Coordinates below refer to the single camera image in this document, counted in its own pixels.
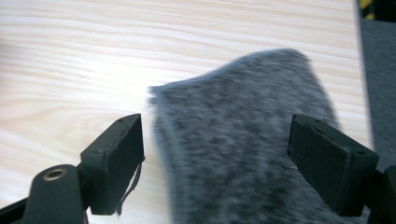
wooden table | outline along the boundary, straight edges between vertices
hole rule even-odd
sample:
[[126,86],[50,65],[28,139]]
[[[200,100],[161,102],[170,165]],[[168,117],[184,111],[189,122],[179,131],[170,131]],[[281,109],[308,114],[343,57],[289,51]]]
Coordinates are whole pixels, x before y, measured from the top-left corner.
[[3,1],[0,206],[26,197],[40,171],[77,165],[115,119],[141,113],[140,183],[121,217],[90,222],[170,223],[148,87],[278,48],[311,60],[343,131],[371,146],[355,1]]

